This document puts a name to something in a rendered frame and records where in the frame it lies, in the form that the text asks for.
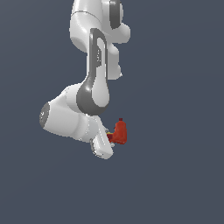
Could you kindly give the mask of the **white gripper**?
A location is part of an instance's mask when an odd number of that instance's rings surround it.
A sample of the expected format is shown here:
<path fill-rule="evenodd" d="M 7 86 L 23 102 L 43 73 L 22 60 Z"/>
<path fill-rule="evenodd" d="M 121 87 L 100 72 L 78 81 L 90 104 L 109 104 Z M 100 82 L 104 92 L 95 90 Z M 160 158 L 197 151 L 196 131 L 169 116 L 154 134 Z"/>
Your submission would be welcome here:
<path fill-rule="evenodd" d="M 95 116 L 94 119 L 98 125 L 98 132 L 95 138 L 90 140 L 91 150 L 98 158 L 109 159 L 114 153 L 114 145 L 109 142 L 108 130 L 103 126 L 101 118 Z"/>

